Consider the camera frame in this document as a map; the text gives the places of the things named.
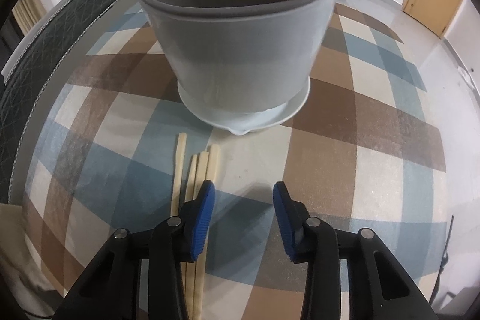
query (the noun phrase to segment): blue gripper pad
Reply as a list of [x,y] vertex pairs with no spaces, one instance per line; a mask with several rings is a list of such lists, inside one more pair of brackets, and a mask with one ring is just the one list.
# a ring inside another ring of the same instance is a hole
[[210,181],[204,181],[195,201],[198,205],[198,214],[193,225],[191,235],[190,255],[193,260],[203,252],[205,239],[212,219],[213,206],[215,205],[215,186]]
[[275,214],[277,215],[278,227],[280,228],[280,235],[282,236],[285,253],[290,257],[290,260],[293,260],[295,255],[295,233],[290,224],[284,200],[282,198],[285,197],[282,197],[279,183],[276,183],[273,187],[273,206],[275,208]]
[[285,253],[292,262],[295,262],[297,247],[303,240],[303,222],[310,215],[304,204],[290,198],[289,191],[283,182],[277,182],[273,187],[273,206]]

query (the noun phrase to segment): gray bucket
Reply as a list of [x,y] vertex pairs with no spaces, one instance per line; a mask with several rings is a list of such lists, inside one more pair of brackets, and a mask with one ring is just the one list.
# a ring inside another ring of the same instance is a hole
[[261,112],[305,86],[335,0],[140,0],[183,90]]

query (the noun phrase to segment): bucket base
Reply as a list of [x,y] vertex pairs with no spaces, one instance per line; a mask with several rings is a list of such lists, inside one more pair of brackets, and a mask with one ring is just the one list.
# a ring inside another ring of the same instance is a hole
[[300,92],[288,102],[264,112],[235,113],[225,110],[213,109],[200,104],[183,89],[178,83],[180,99],[192,112],[193,115],[213,127],[225,129],[236,136],[245,135],[248,132],[273,127],[281,124],[297,114],[307,101],[310,93],[310,78]]

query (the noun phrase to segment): table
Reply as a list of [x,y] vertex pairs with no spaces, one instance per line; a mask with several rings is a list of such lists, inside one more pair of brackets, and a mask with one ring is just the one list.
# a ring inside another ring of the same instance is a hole
[[[446,166],[408,59],[386,25],[337,4],[303,109],[281,126],[234,136],[181,103],[135,4],[79,60],[43,125],[23,204],[33,258],[66,294],[115,229],[164,220],[176,137],[185,132],[184,178],[192,154],[221,148],[204,319],[299,317],[306,266],[290,263],[282,247],[272,205],[278,180],[334,228],[374,229],[429,297],[446,239]],[[140,318],[147,311],[143,279]]]

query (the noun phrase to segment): chopstick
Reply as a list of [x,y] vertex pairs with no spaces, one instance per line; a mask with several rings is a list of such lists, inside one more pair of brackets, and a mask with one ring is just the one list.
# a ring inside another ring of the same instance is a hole
[[178,216],[180,203],[180,187],[182,185],[183,160],[185,158],[185,147],[187,146],[187,134],[180,133],[177,140],[177,151],[175,152],[175,171],[173,176],[172,202],[170,205],[170,216]]
[[[208,156],[208,167],[206,170],[206,179],[215,183],[217,179],[217,166],[220,147],[217,144],[210,146],[210,154]],[[192,320],[200,320],[202,316],[203,306],[203,286],[205,285],[205,267],[207,260],[207,243],[208,234],[205,238],[203,252],[198,256],[195,269],[195,288],[193,290],[193,318]]]
[[[179,213],[180,189],[182,185],[183,161],[185,159],[185,149],[187,143],[187,134],[180,133],[177,140],[177,149],[175,152],[175,168],[172,187],[172,200],[170,205],[170,215],[175,216]],[[203,151],[198,155],[191,157],[190,169],[188,173],[187,185],[185,190],[185,202],[197,198],[198,192],[206,179],[215,183],[217,180],[218,157],[220,147],[212,144],[209,152]],[[203,306],[203,287],[205,284],[206,250],[207,238],[203,252],[199,255],[195,263],[182,263],[181,274],[183,286],[185,289],[185,303],[187,312],[191,320],[200,320]]]

